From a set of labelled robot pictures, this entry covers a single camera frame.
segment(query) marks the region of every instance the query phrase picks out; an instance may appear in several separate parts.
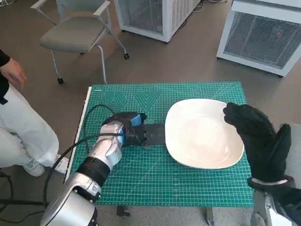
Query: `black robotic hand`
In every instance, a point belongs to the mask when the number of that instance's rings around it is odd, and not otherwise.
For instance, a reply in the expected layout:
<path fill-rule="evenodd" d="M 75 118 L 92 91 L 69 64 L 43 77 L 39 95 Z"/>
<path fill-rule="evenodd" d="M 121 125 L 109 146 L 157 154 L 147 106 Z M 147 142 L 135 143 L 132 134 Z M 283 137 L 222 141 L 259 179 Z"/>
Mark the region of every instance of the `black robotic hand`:
<path fill-rule="evenodd" d="M 268 117 L 249 105 L 228 103 L 223 111 L 225 121 L 236 127 L 244 142 L 252 177 L 262 182 L 283 180 L 291 146 L 291 127 L 283 124 L 275 133 Z"/>
<path fill-rule="evenodd" d="M 268 117 L 249 105 L 228 103 L 223 111 L 225 121 L 236 127 L 244 142 L 252 174 L 249 186 L 271 194 L 301 226 L 301 189 L 294 188 L 294 179 L 285 175 L 285 160 L 291 146 L 290 125 L 283 124 L 275 133 Z"/>

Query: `table leg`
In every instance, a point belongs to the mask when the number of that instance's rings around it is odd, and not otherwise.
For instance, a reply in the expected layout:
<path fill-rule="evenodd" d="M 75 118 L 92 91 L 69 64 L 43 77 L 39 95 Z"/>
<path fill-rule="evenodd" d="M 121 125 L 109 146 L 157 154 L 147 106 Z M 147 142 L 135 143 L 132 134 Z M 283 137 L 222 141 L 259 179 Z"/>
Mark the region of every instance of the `table leg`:
<path fill-rule="evenodd" d="M 127 210 L 126 206 L 117 206 L 117 216 L 120 217 L 129 217 L 131 214 Z"/>
<path fill-rule="evenodd" d="M 205 207 L 205 220 L 209 226 L 214 226 L 213 208 Z"/>

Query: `caster wheel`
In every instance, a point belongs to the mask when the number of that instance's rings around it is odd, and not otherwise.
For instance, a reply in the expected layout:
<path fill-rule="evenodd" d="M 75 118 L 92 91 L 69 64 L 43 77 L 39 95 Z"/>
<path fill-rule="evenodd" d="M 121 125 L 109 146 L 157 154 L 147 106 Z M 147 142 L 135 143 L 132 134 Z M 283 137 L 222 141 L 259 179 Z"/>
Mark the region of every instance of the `caster wheel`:
<path fill-rule="evenodd" d="M 128 60 L 128 59 L 130 58 L 129 54 L 126 53 L 126 54 L 124 55 L 124 58 L 125 58 L 126 60 Z"/>
<path fill-rule="evenodd" d="M 62 78 L 57 79 L 58 84 L 62 85 L 64 83 L 64 80 Z"/>
<path fill-rule="evenodd" d="M 211 220 L 211 219 L 207 219 L 207 224 L 208 224 L 209 226 L 214 226 L 214 221 Z"/>
<path fill-rule="evenodd" d="M 127 218 L 127 217 L 131 216 L 131 214 L 125 208 L 125 206 L 117 206 L 117 216 Z"/>

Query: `ceramic plate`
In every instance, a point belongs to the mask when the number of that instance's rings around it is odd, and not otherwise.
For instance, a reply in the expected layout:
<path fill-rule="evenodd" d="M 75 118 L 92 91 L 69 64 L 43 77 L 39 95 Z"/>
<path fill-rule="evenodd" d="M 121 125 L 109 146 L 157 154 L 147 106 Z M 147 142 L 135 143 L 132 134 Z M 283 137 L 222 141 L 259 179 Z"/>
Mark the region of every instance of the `ceramic plate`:
<path fill-rule="evenodd" d="M 200 169 L 222 169 L 237 163 L 244 144 L 224 121 L 226 103 L 189 99 L 175 103 L 165 122 L 166 146 L 179 163 Z"/>

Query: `green cutting mat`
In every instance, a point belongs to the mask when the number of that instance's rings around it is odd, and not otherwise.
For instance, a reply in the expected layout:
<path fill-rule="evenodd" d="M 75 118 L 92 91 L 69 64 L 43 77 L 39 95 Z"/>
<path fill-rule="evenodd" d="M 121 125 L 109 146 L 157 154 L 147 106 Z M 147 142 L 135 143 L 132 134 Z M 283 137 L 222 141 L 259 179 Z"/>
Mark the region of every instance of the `green cutting mat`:
<path fill-rule="evenodd" d="M 240 82 L 96 85 L 92 87 L 87 111 L 106 104 L 115 112 L 146 113 L 148 124 L 164 123 L 177 101 L 209 98 L 245 104 Z M 87 123 L 87 135 L 96 134 L 108 110 L 95 109 Z M 89 146 L 97 139 L 91 139 Z M 192 169 L 178 164 L 165 146 L 127 147 L 105 182 L 97 204 L 152 206 L 238 206 L 253 205 L 246 180 L 250 169 L 246 156 L 227 169 Z M 71 172 L 86 156 L 85 144 L 76 148 Z"/>

